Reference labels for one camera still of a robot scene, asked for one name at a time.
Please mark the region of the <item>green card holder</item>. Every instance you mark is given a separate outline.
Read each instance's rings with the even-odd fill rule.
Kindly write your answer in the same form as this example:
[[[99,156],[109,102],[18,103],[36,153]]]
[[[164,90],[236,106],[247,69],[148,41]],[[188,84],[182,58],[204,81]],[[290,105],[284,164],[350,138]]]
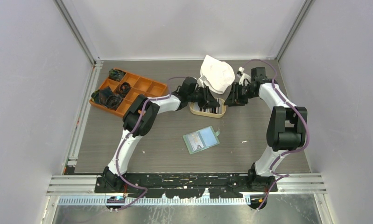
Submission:
[[[218,136],[220,135],[220,130],[219,129],[217,131],[215,131],[212,126],[209,126],[209,127],[202,128],[202,129],[200,129],[198,131],[195,131],[195,132],[199,133],[199,135],[202,139],[202,142],[204,143],[204,148],[192,152],[190,143],[187,139],[188,134],[186,134],[186,135],[183,136],[183,140],[186,144],[186,147],[188,149],[189,154],[195,154],[195,153],[201,152],[201,151],[206,150],[210,147],[216,146],[220,143],[220,141],[218,139]]]

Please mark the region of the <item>white gold-lettered card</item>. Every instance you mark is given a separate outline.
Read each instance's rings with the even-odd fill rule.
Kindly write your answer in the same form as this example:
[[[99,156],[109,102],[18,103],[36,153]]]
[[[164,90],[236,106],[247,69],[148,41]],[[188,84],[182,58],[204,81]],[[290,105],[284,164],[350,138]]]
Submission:
[[[192,152],[203,149],[204,143],[202,142],[202,139],[198,132],[194,132],[187,135],[187,139],[190,143]]]

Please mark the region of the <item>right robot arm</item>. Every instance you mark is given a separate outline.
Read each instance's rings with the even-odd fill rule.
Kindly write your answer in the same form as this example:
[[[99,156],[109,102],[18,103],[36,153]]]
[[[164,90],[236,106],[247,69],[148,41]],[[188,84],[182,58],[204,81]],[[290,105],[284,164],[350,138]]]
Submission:
[[[251,69],[251,74],[240,67],[238,82],[224,104],[228,107],[247,105],[249,99],[260,98],[271,110],[266,132],[267,147],[262,156],[248,170],[246,186],[255,192],[273,189],[275,169],[285,156],[304,146],[306,142],[307,109],[288,100],[273,78],[266,76],[264,67]]]

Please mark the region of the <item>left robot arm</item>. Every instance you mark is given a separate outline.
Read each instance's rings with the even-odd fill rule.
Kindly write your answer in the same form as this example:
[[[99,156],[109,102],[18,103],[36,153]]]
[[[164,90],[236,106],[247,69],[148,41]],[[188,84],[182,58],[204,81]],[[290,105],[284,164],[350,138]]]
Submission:
[[[97,178],[97,193],[120,193],[130,183],[125,179],[131,157],[142,139],[151,130],[160,113],[175,112],[195,103],[199,108],[217,110],[222,103],[216,99],[208,86],[198,86],[194,77],[184,77],[175,91],[165,96],[147,97],[140,94],[123,116],[122,136],[114,156]]]

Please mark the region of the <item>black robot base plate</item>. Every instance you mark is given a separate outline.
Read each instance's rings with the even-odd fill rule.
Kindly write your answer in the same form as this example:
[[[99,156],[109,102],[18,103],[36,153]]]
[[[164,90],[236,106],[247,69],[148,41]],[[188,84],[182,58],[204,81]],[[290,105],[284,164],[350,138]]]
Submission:
[[[275,177],[259,177],[244,173],[129,173],[119,177],[106,172],[97,177],[95,193],[126,193],[135,198],[175,196],[200,198],[205,190],[213,198],[239,198],[242,193],[256,192],[264,195],[278,190]]]

